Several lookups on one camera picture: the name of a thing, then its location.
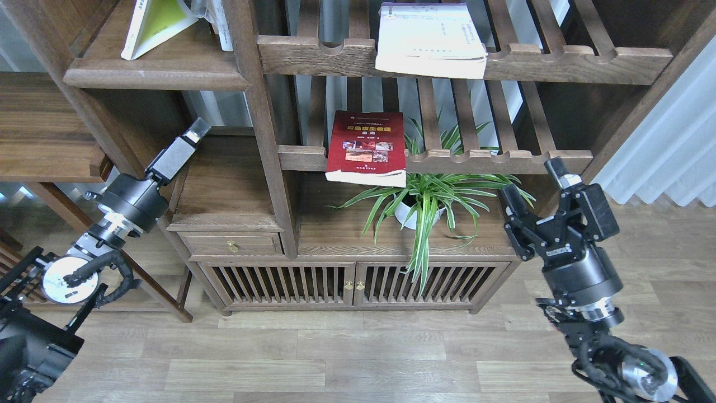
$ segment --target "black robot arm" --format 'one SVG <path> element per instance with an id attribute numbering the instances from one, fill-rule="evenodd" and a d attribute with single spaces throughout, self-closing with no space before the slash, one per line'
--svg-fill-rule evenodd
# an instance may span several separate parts
<path id="1" fill-rule="evenodd" d="M 103 194 L 88 194 L 105 215 L 64 256 L 43 255 L 36 247 L 0 279 L 0 400 L 30 402 L 53 385 L 82 347 L 84 341 L 74 333 L 90 311 L 139 285 L 120 251 L 125 238 L 149 232 L 164 215 L 168 202 L 159 194 L 160 187 L 176 177 L 209 128 L 197 119 L 157 155 L 144 179 L 121 174 Z M 99 281 L 106 267 L 122 275 L 120 285 L 109 294 Z M 55 302 L 86 301 L 64 328 L 23 308 L 24 298 L 40 284 Z"/>
<path id="2" fill-rule="evenodd" d="M 545 162 L 560 189 L 554 215 L 540 218 L 527 209 L 514 185 L 502 190 L 507 206 L 505 230 L 522 260 L 536 255 L 552 298 L 537 306 L 565 337 L 575 357 L 572 372 L 596 387 L 604 403 L 716 403 L 694 369 L 680 357 L 627 343 L 610 334 L 624 316 L 611 302 L 623 285 L 604 249 L 596 242 L 619 233 L 598 184 L 585 185 L 560 158 Z M 681 389 L 684 397 L 676 395 Z"/>

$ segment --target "slatted cabinet door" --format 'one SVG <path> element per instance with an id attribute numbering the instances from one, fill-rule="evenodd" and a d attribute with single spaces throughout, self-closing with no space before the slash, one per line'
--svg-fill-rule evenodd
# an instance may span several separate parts
<path id="1" fill-rule="evenodd" d="M 439 262 L 431 265 L 422 294 L 405 263 L 358 263 L 353 305 L 384 309 L 472 308 L 509 262 Z"/>
<path id="2" fill-rule="evenodd" d="M 340 309 L 353 304 L 355 263 L 201 263 L 221 281 L 227 310 Z"/>

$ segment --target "red book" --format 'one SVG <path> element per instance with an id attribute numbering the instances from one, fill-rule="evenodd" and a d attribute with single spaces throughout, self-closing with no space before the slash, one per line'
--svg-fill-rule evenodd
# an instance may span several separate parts
<path id="1" fill-rule="evenodd" d="M 326 179 L 405 187 L 404 135 L 400 112 L 336 111 Z"/>

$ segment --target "potted plant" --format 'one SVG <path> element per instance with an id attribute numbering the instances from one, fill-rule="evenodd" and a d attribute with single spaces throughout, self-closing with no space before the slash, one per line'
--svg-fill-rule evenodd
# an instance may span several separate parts
<path id="1" fill-rule="evenodd" d="M 422 128 L 415 119 L 411 118 L 418 133 L 422 136 Z M 489 122 L 476 127 L 478 133 L 484 129 Z M 440 141 L 444 149 L 450 149 L 453 153 L 464 152 L 460 141 L 460 129 L 457 125 L 448 131 L 440 134 Z M 405 136 L 406 147 L 410 153 L 421 152 L 417 141 Z M 432 226 L 442 215 L 447 215 L 447 227 L 451 232 L 455 229 L 454 208 L 465 209 L 473 218 L 475 234 L 456 235 L 455 238 L 467 240 L 464 245 L 469 245 L 478 235 L 478 209 L 489 212 L 490 209 L 476 197 L 495 197 L 492 191 L 502 189 L 509 184 L 520 184 L 519 179 L 512 175 L 500 174 L 408 174 L 405 188 L 376 186 L 362 191 L 355 197 L 346 201 L 340 206 L 330 206 L 336 209 L 350 207 L 365 199 L 375 198 L 370 213 L 366 219 L 362 234 L 365 234 L 375 222 L 374 242 L 377 242 L 378 230 L 383 220 L 396 215 L 402 215 L 406 220 L 401 221 L 401 229 L 411 227 L 406 224 L 408 219 L 415 220 L 415 240 L 413 242 L 412 255 L 406 267 L 406 272 L 412 272 L 412 282 L 420 279 L 420 290 L 422 294 L 427 284 L 427 271 L 430 259 L 429 236 Z M 532 205 L 534 198 L 520 189 L 525 200 Z"/>

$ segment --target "brass door handle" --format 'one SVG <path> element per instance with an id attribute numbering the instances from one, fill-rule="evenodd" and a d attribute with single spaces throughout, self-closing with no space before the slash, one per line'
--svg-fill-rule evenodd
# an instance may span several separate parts
<path id="1" fill-rule="evenodd" d="M 231 253 L 238 253 L 238 246 L 236 246 L 235 241 L 228 241 L 226 243 L 228 245 L 228 251 Z"/>

